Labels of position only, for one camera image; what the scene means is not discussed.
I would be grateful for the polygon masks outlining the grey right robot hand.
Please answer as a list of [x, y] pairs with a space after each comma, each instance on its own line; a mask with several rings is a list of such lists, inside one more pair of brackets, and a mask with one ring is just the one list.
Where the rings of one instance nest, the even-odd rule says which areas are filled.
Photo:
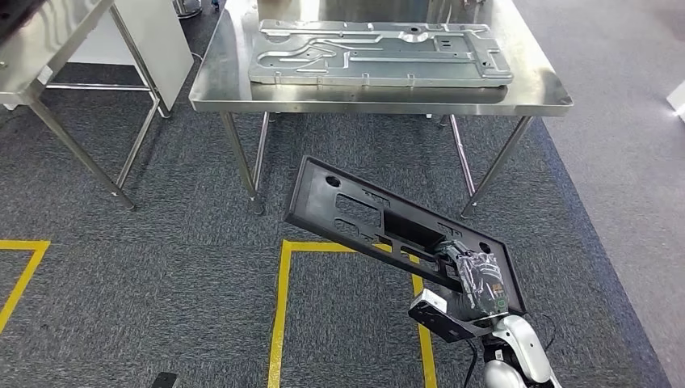
[[456, 296], [456, 317], [464, 321], [508, 312], [508, 296], [494, 254], [476, 252], [459, 240], [438, 244], [436, 255], [455, 268], [463, 291]]

